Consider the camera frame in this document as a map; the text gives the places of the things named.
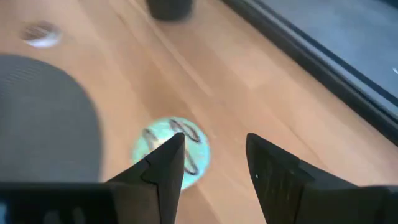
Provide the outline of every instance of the wood grain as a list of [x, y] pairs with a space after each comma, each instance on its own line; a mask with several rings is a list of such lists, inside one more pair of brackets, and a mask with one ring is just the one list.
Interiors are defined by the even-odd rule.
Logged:
[[[45, 20], [62, 41], [35, 49], [26, 22]], [[397, 148], [218, 0], [182, 22], [154, 21], [144, 0], [0, 1], [0, 52], [67, 71], [101, 118], [103, 180], [130, 165], [141, 129], [164, 116], [208, 135], [208, 173], [180, 199], [178, 223], [265, 223], [244, 143], [254, 132], [359, 185], [398, 184]]]

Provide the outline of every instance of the black object base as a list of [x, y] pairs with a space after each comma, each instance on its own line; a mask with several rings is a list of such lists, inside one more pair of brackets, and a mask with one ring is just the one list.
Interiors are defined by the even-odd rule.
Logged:
[[191, 13], [193, 0], [147, 0], [150, 14], [161, 21], [179, 21]]

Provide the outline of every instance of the blue coaster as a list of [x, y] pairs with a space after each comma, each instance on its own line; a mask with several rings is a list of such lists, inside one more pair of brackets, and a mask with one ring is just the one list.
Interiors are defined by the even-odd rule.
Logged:
[[185, 167], [182, 190], [194, 184], [205, 173], [210, 163], [207, 137], [194, 123], [184, 118], [162, 118], [146, 127], [132, 150], [133, 164], [140, 161], [175, 133], [185, 135]]

